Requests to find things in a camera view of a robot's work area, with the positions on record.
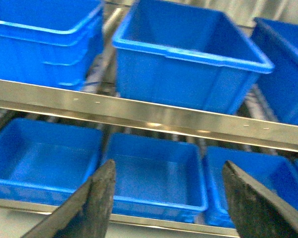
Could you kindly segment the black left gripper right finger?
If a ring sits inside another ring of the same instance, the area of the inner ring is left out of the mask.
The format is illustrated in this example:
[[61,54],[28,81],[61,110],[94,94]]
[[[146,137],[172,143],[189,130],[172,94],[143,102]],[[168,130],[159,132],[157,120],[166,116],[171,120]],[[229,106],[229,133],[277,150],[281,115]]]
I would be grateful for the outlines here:
[[242,238],[298,238],[298,210],[232,161],[222,169],[228,213]]

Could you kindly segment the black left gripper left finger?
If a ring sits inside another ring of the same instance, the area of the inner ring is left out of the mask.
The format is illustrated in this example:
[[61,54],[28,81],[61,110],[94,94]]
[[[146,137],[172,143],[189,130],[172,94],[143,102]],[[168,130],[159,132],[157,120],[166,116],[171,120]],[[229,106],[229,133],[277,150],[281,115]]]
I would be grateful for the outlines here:
[[23,237],[104,238],[113,208],[115,179],[115,162],[110,159]]

